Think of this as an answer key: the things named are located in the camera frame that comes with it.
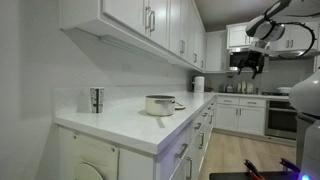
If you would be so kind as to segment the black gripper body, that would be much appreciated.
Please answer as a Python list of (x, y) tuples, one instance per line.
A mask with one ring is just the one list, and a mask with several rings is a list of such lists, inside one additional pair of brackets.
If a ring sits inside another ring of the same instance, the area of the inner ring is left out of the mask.
[(238, 67), (242, 67), (242, 69), (258, 69), (258, 72), (262, 72), (264, 67), (264, 56), (261, 52), (249, 51), (246, 57), (240, 60)]

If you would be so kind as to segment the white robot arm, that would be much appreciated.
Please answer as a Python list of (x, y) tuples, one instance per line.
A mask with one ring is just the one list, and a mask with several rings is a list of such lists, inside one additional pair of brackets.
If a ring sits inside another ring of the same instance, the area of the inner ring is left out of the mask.
[[(262, 72), (259, 61), (262, 55), (275, 55), (282, 58), (278, 51), (267, 50), (268, 42), (280, 39), (285, 33), (286, 25), (297, 25), (305, 28), (311, 36), (311, 42), (304, 56), (313, 46), (316, 37), (314, 31), (301, 18), (314, 18), (319, 15), (319, 0), (278, 0), (268, 7), (260, 16), (252, 19), (246, 27), (246, 34), (254, 37), (247, 57), (237, 67), (238, 73), (244, 67), (253, 70), (253, 76)], [(320, 180), (320, 71), (296, 84), (289, 92), (289, 102), (299, 114), (314, 117), (315, 122), (305, 132), (302, 167), (298, 180)]]

